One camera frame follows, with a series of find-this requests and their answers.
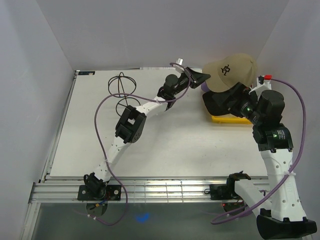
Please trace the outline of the beige baseball cap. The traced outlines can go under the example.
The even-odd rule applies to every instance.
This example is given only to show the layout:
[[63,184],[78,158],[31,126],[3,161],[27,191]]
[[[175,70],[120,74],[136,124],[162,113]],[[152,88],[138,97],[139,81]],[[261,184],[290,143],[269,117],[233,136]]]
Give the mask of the beige baseball cap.
[[225,92],[238,82],[250,87],[257,77],[257,71],[256,60],[246,53],[236,53],[209,62],[202,68],[202,73],[211,75],[204,83],[216,93]]

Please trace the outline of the black baseball cap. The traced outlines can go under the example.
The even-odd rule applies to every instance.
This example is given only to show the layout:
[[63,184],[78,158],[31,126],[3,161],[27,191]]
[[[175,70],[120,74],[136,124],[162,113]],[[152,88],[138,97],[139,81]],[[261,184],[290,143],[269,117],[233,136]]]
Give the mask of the black baseball cap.
[[217,97],[217,98],[226,97],[227,94],[229,94],[228,90],[224,91],[224,92],[208,91],[202,95],[204,105],[210,115],[224,116],[224,115],[228,115],[228,114],[233,114],[233,112],[232,111],[230,112],[226,107],[219,106],[214,99],[215,97]]

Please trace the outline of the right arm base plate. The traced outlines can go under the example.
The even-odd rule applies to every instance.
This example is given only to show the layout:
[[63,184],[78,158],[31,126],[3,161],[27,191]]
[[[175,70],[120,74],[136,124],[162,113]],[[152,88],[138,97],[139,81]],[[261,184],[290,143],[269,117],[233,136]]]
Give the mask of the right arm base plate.
[[210,184],[209,195],[211,200],[235,200],[239,196],[232,193],[226,184]]

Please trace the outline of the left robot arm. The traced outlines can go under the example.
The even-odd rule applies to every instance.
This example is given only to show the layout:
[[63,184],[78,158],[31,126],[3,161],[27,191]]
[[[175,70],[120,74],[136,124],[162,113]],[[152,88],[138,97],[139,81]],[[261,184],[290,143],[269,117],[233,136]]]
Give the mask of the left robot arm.
[[114,138],[109,151],[106,151],[100,137],[97,118],[103,103],[109,98],[116,96],[116,94],[112,93],[108,95],[99,103],[94,113],[94,129],[102,149],[103,161],[93,172],[83,176],[84,190],[91,200],[105,201],[109,198],[107,185],[110,178],[115,177],[113,166],[118,163],[127,148],[140,139],[146,120],[169,110],[190,88],[196,89],[211,77],[208,73],[197,72],[177,63],[175,67],[180,72],[180,76],[175,74],[168,75],[165,78],[163,86],[159,88],[156,97],[153,99],[126,92],[122,94],[124,97],[135,97],[146,100],[146,103],[139,106],[128,105],[124,107],[115,125]]

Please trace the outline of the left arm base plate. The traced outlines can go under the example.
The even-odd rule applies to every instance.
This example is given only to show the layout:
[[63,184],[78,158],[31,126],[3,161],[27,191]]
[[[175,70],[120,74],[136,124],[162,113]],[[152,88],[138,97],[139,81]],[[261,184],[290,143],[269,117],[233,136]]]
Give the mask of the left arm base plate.
[[78,189],[78,201],[119,201],[121,199],[122,187],[120,185],[109,184],[103,186],[98,192],[94,193],[85,185]]

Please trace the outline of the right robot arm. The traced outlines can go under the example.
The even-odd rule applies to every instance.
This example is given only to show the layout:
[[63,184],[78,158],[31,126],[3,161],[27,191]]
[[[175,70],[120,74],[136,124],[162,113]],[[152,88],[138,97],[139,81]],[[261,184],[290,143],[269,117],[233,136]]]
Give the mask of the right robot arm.
[[308,219],[297,190],[293,171],[293,141],[282,123],[285,108],[281,93],[266,89],[260,95],[242,83],[230,89],[223,105],[253,124],[253,138],[263,159],[270,187],[266,195],[256,189],[242,172],[229,175],[226,194],[241,197],[256,217],[260,236],[265,240],[298,239],[317,232],[315,221]]

